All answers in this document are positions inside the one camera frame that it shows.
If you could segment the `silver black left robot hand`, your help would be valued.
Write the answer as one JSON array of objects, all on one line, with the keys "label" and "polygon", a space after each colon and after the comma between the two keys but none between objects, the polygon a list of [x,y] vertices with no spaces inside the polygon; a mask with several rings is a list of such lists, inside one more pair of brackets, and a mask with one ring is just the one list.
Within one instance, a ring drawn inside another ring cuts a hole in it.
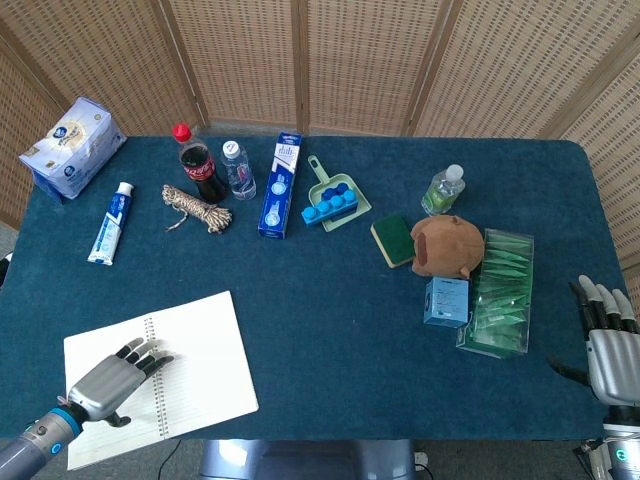
[{"label": "silver black left robot hand", "polygon": [[86,373],[70,389],[67,404],[79,415],[79,422],[104,421],[114,428],[131,422],[120,416],[117,409],[148,379],[173,362],[175,356],[166,351],[155,351],[153,341],[142,337],[108,355]]}]

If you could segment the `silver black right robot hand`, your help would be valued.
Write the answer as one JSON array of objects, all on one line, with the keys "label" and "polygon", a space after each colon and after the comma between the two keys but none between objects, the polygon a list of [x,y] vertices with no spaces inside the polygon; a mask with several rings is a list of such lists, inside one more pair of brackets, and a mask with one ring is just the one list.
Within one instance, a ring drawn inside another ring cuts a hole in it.
[{"label": "silver black right robot hand", "polygon": [[588,369],[569,367],[549,356],[560,376],[591,389],[608,406],[639,405],[639,321],[629,298],[582,274],[570,285],[580,311]]}]

